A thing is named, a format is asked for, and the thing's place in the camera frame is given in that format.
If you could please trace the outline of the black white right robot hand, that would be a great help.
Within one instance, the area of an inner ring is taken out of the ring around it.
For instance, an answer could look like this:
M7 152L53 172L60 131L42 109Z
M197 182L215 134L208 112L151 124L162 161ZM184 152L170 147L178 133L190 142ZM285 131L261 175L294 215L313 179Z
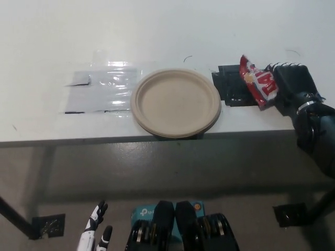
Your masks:
M278 62L269 64L265 70L274 77L278 89L274 105L283 116L291 117L303 106L323 102L307 66Z

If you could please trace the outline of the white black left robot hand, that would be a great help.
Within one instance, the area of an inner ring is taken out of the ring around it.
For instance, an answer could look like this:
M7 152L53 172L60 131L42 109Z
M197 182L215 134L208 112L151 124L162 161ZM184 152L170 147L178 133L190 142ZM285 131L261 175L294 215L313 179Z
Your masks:
M98 241L95 243L95 232L98 226L104 220L104 214L108 208L108 204L102 200L93 210L91 216L88 219L86 227L81 234L77 251L92 251L92 250L104 250L107 251L108 245L113 232L113 227L111 225L106 226L103 234Z

